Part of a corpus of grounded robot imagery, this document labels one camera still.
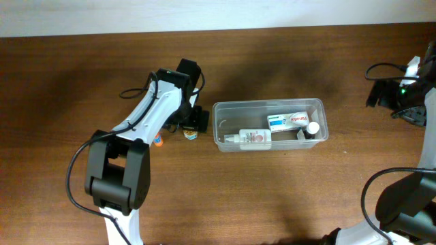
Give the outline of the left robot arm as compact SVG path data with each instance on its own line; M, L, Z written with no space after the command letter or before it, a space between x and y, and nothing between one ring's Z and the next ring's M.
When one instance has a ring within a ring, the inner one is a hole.
M110 132L98 130L89 146L85 192L105 218L110 244L141 244L139 209L151 184L150 147L161 129L204 133L209 113L197 105L204 75L195 61L149 74L132 113Z

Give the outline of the white green medicine box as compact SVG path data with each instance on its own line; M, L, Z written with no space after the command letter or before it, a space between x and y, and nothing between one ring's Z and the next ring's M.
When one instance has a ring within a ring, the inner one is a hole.
M268 126L272 133L293 131L307 126L309 116L306 111L289 114L276 114L267 116Z

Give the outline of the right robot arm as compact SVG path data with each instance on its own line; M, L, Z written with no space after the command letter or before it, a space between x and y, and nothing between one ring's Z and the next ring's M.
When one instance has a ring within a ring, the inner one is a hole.
M415 166L391 167L373 174L364 184L360 209L364 220L326 234L320 244L434 244L435 243L435 42L423 58L396 65L402 76L375 78L366 105L381 106L400 118L424 128L420 159ZM375 213L369 215L366 196L370 185L387 174L403 177L380 194Z

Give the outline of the white lotion bottle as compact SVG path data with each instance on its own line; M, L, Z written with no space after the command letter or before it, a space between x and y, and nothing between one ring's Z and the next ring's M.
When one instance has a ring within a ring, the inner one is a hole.
M272 147L269 129L240 129L238 134L224 135L225 143L235 143L241 150L270 150Z

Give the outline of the small jar gold lid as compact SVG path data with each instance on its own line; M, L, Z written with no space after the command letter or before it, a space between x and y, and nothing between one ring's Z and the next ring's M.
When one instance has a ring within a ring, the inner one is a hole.
M198 137L198 132L193 129L183 129L183 135L188 140L194 140Z

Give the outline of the dark bottle white cap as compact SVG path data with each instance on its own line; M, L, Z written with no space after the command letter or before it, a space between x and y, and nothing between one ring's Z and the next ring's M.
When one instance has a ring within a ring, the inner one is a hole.
M319 130L320 125L317 122L310 122L299 130L296 137L298 140L313 140Z

